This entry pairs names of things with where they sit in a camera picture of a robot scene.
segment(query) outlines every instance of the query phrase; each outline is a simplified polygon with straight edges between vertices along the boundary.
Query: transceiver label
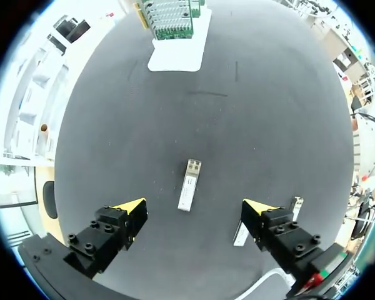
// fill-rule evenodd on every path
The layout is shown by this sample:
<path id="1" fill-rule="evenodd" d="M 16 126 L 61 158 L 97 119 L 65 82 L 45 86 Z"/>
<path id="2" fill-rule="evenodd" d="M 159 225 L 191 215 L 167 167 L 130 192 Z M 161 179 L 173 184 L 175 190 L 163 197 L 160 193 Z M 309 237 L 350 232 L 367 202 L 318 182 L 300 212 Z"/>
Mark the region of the transceiver label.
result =
<path id="1" fill-rule="evenodd" d="M 247 227 L 242 223 L 242 221 L 240 221 L 239 226 L 237 227 L 235 237 L 234 237 L 233 246 L 243 247 L 248 236 L 249 236 L 249 231 Z"/>
<path id="2" fill-rule="evenodd" d="M 177 208 L 183 211 L 190 211 L 192 206 L 194 189 L 196 188 L 197 178 L 187 175 L 183 182 L 181 197 L 179 198 L 179 204 Z"/>

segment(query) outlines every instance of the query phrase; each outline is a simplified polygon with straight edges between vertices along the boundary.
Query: window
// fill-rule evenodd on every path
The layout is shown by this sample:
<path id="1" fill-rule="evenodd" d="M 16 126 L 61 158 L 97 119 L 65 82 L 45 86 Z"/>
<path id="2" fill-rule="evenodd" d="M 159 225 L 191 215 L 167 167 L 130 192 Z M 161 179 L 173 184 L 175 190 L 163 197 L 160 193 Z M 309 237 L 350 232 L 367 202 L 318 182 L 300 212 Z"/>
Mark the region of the window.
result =
<path id="1" fill-rule="evenodd" d="M 0 208 L 37 203 L 34 167 L 0 164 Z"/>

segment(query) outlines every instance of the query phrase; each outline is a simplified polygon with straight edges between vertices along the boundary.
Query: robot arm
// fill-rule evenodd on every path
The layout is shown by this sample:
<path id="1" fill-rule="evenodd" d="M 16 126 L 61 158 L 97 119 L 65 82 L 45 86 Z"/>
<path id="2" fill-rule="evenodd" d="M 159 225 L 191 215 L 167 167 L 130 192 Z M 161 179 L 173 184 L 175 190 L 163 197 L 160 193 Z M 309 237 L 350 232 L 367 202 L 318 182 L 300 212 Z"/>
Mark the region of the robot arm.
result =
<path id="1" fill-rule="evenodd" d="M 104 272 L 122 248 L 131 247 L 148 218 L 146 200 L 104 206 L 95 217 L 80 233 L 68 235 L 69 247 L 51 234 L 35 235 L 19 246 L 27 270 L 49 299 L 133 299 L 91 278 Z"/>

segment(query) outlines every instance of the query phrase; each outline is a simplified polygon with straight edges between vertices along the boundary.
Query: black table surface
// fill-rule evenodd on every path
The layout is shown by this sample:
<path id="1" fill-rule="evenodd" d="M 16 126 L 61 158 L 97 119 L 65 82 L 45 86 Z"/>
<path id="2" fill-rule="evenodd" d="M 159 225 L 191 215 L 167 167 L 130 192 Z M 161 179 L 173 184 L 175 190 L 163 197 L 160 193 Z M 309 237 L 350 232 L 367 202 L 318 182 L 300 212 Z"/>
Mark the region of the black table surface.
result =
<path id="1" fill-rule="evenodd" d="M 243 198 L 288 206 L 302 196 L 298 221 L 323 248 L 348 202 L 349 111 L 310 29 L 273 1 L 208 3 L 198 72 L 151 72 L 151 33 L 131 13 L 86 64 L 61 126 L 55 193 L 65 236 L 102 205 L 147 199 L 135 243 L 94 278 L 139 299 L 234 299 L 273 268 L 253 240 L 233 247 Z M 189 158 L 202 169 L 184 212 Z M 286 292 L 268 285 L 261 299 Z"/>

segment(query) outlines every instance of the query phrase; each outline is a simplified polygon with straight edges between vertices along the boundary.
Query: cable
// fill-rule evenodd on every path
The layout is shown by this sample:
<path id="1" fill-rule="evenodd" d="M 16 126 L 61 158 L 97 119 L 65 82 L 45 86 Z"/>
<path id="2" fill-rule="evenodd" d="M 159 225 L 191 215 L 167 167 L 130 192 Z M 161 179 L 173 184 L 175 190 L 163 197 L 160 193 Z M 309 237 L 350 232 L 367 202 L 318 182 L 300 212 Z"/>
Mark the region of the cable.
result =
<path id="1" fill-rule="evenodd" d="M 298 9 L 296 6 L 294 6 L 289 0 L 284 0 L 286 3 L 289 4 L 289 6 L 291 8 L 293 8 L 295 11 L 299 11 L 300 13 L 303 13 L 303 14 L 306 14 L 307 16 L 310 16 L 310 17 L 315 17 L 315 18 L 318 18 L 318 19 L 324 19 L 324 18 L 329 18 L 331 17 L 332 15 L 334 15 L 336 13 L 336 11 L 338 11 L 338 8 L 339 8 L 339 5 L 336 5 L 336 8 L 331 11 L 329 14 L 325 15 L 325 16 L 319 16 L 317 14 L 309 14 L 305 11 L 302 11 L 301 9 Z"/>
<path id="2" fill-rule="evenodd" d="M 351 114 L 350 116 L 354 116 L 356 114 L 359 114 L 360 116 L 366 118 L 366 119 L 369 119 L 370 121 L 374 122 L 375 123 L 375 117 L 370 115 L 370 114 L 365 114 L 363 112 L 355 112 L 354 114 Z"/>
<path id="3" fill-rule="evenodd" d="M 312 294 L 303 294 L 298 296 L 293 296 L 286 298 L 285 300 L 300 300 L 300 299 L 323 299 L 323 300 L 332 300 L 324 295 L 312 295 Z"/>
<path id="4" fill-rule="evenodd" d="M 243 300 L 248 295 L 250 295 L 256 288 L 258 288 L 266 279 L 268 279 L 269 277 L 275 274 L 280 275 L 289 288 L 291 288 L 295 282 L 295 279 L 293 278 L 291 274 L 286 274 L 285 271 L 283 271 L 281 267 L 276 267 L 275 269 L 272 269 L 268 271 L 267 273 L 265 273 L 265 275 L 263 275 L 255 283 L 253 283 L 251 287 L 249 287 L 243 294 L 241 294 L 235 300 Z"/>

